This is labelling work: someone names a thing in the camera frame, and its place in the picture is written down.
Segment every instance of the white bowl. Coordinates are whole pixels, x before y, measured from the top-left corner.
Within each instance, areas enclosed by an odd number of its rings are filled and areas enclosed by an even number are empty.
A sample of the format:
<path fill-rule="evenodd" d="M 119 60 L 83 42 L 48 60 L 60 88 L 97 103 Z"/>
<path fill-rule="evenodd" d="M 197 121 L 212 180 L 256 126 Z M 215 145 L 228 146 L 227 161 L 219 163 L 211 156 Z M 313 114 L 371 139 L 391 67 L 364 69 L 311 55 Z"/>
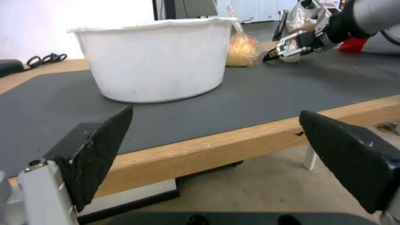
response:
<path fill-rule="evenodd" d="M 161 20 L 119 28 L 69 30 L 107 97 L 162 102 L 217 87 L 235 18 Z"/>

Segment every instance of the white wall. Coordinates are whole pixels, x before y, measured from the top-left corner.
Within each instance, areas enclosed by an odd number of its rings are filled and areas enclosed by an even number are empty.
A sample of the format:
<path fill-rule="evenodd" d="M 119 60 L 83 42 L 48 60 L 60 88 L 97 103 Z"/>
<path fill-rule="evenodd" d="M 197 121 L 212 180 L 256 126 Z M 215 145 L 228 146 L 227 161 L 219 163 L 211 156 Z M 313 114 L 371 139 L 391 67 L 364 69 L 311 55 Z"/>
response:
<path fill-rule="evenodd" d="M 51 52 L 83 58 L 68 28 L 153 20 L 151 0 L 0 0 L 0 59 L 26 62 Z"/>

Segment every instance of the concrete floor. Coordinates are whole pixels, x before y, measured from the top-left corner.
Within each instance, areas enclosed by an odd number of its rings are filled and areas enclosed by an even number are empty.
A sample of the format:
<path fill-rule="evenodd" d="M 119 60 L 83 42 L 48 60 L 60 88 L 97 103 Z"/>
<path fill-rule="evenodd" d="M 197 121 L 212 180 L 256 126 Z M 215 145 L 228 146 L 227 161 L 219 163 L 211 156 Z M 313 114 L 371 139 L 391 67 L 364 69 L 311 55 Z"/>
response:
<path fill-rule="evenodd" d="M 400 148 L 400 138 L 376 131 Z M 368 214 L 318 159 L 303 167 L 306 146 L 286 149 L 229 168 L 191 178 L 180 186 L 179 198 L 139 211 L 343 212 L 378 222 Z M 118 216 L 92 225 L 112 225 Z"/>

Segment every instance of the wooden table edge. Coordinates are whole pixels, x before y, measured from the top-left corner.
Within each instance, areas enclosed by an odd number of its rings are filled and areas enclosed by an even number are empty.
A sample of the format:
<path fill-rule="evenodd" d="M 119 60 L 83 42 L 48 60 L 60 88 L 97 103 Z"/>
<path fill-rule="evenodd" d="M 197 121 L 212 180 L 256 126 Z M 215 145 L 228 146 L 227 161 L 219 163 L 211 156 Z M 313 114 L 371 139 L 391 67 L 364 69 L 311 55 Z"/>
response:
<path fill-rule="evenodd" d="M 0 94 L 40 74 L 86 70 L 85 60 L 0 78 Z M 323 115 L 359 126 L 400 120 L 400 94 L 324 110 Z M 306 142 L 298 117 L 118 155 L 95 197 L 234 163 Z M 13 185 L 16 177 L 10 178 Z"/>

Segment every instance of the black table mat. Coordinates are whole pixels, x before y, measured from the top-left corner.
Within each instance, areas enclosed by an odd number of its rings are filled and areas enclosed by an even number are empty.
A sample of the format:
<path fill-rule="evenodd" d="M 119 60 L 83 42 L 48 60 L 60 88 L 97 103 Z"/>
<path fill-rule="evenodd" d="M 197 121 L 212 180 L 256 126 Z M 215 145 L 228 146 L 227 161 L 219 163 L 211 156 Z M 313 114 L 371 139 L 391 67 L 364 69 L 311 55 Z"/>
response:
<path fill-rule="evenodd" d="M 209 93 L 176 102 L 135 104 L 119 153 L 399 91 L 400 64 L 394 56 L 332 50 L 304 56 L 295 64 L 273 61 L 227 68 L 221 86 Z M 21 84 L 0 96 L 0 169 L 16 175 L 78 123 L 102 121 L 124 105 L 104 98 L 88 70 L 42 75 Z"/>

